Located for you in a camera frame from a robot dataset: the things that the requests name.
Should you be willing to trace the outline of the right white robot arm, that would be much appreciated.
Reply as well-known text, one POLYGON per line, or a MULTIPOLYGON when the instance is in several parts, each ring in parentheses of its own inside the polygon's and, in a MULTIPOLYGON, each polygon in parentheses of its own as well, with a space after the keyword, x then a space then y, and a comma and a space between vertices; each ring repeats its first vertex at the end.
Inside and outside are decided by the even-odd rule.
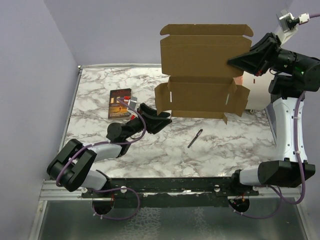
POLYGON ((281 40, 267 33, 248 53, 227 63, 257 77, 275 71, 268 92, 276 121, 274 160, 252 169, 237 170, 229 189, 240 196, 248 186, 272 185, 286 188, 305 187, 316 172, 308 163, 304 149, 302 112, 306 92, 320 88, 320 61, 315 57, 281 48, 281 40))

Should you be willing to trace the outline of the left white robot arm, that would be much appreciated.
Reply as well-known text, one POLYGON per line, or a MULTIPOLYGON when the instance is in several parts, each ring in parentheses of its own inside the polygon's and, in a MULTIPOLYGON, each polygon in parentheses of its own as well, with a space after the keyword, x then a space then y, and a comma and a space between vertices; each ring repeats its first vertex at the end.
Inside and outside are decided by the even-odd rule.
POLYGON ((106 131, 106 141, 85 144, 77 139, 69 140, 48 165, 47 174, 58 187, 69 192, 87 188, 93 189, 101 198, 106 197, 111 190, 109 177, 98 170, 93 171, 93 163, 124 156, 131 144, 140 140, 139 137, 129 140, 133 135, 155 135, 172 122, 170 113, 158 113, 145 103, 140 104, 135 114, 126 123, 111 123, 106 131))

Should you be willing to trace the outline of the brown cardboard box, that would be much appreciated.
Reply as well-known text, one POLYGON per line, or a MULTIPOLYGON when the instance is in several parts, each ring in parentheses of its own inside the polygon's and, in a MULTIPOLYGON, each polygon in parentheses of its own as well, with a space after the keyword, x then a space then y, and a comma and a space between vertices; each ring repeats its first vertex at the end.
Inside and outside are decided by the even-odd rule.
POLYGON ((154 89, 158 113, 227 121, 242 116, 250 90, 235 82, 243 70, 228 60, 247 53, 253 30, 247 24, 168 24, 160 34, 162 73, 154 89))

